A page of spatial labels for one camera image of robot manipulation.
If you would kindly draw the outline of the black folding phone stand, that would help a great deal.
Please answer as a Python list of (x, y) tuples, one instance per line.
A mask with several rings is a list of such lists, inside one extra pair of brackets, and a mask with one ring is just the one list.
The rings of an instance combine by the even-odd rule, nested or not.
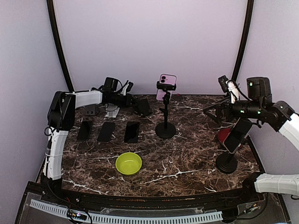
[(146, 98), (137, 100), (133, 104), (133, 108), (142, 117), (146, 117), (152, 114), (152, 109), (150, 108), (149, 102)]

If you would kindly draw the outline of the white folding phone stand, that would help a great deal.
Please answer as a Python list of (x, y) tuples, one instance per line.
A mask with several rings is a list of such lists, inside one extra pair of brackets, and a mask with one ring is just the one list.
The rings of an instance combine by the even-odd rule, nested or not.
[(109, 105), (105, 111), (106, 115), (105, 117), (107, 118), (116, 118), (118, 113), (119, 113), (120, 107), (116, 105)]

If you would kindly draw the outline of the large black phone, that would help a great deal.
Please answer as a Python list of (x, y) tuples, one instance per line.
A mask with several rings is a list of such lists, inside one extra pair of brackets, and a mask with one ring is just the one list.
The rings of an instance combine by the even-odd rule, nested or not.
[(124, 142), (125, 143), (137, 143), (139, 134), (140, 123), (136, 121), (129, 121), (126, 125)]

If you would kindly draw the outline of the grey small phone stand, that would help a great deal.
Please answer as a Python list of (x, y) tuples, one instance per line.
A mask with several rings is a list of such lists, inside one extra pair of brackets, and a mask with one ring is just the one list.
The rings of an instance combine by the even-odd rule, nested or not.
[(98, 105), (85, 106), (86, 116), (97, 116), (99, 112), (100, 112), (100, 107)]

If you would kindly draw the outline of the purple edged phone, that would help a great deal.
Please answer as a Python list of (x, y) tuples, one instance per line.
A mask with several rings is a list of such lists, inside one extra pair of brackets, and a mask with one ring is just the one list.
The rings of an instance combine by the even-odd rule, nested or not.
[(104, 122), (97, 141), (101, 143), (108, 143), (111, 140), (111, 136), (114, 132), (116, 124), (114, 122)]

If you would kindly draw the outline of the pink phone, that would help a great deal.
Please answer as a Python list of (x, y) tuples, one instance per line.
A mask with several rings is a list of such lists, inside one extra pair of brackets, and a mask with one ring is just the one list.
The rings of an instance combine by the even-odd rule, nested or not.
[(157, 96), (156, 100), (163, 101), (166, 92), (172, 96), (173, 91), (176, 90), (177, 77), (175, 75), (161, 74), (159, 81), (157, 81)]

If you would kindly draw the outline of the black tall phone stand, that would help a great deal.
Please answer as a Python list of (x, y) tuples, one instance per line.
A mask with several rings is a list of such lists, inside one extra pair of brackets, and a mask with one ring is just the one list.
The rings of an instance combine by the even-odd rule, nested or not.
[(168, 122), (168, 104), (170, 103), (170, 98), (170, 93), (166, 92), (163, 97), (164, 108), (159, 108), (164, 114), (164, 122), (159, 123), (155, 128), (156, 135), (162, 139), (172, 138), (176, 134), (175, 126)]

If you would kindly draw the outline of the dark blue phone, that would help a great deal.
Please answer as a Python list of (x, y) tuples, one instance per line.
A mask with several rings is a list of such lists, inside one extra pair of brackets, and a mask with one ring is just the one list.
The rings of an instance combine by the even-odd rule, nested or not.
[(93, 126), (93, 122), (91, 120), (82, 121), (77, 135), (77, 141), (88, 141), (92, 126)]

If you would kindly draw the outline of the green bowl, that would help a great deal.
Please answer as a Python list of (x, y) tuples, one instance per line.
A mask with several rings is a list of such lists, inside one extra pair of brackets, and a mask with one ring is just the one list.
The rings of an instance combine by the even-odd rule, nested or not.
[(126, 152), (116, 159), (115, 166), (123, 175), (135, 175), (142, 167), (142, 159), (136, 153)]

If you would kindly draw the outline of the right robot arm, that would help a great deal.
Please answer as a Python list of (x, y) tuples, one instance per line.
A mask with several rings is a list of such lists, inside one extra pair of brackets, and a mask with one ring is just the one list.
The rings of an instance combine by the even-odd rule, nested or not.
[[(235, 172), (238, 164), (235, 153), (243, 147), (253, 126), (261, 127), (267, 123), (296, 148), (299, 147), (299, 115), (285, 101), (272, 101), (270, 80), (267, 77), (247, 78), (248, 94), (244, 100), (240, 99), (243, 93), (234, 80), (221, 76), (218, 82), (229, 97), (205, 108), (204, 114), (219, 124), (236, 120), (231, 128), (223, 128), (218, 132), (218, 140), (226, 150), (216, 159), (219, 171), (225, 174)], [(247, 203), (257, 193), (298, 196), (299, 176), (254, 172), (242, 182), (238, 198)]]

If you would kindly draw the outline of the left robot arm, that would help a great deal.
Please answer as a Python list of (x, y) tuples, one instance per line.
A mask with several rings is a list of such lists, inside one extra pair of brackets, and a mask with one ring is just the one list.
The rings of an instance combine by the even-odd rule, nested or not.
[(98, 89), (86, 91), (57, 91), (54, 95), (44, 133), (48, 136), (46, 162), (43, 174), (53, 181), (62, 177), (61, 165), (66, 137), (75, 122), (75, 110), (91, 105), (107, 105), (106, 117), (115, 118), (123, 107), (131, 106), (133, 97), (129, 92), (133, 83), (127, 81), (118, 91), (114, 90), (118, 80), (110, 79)]

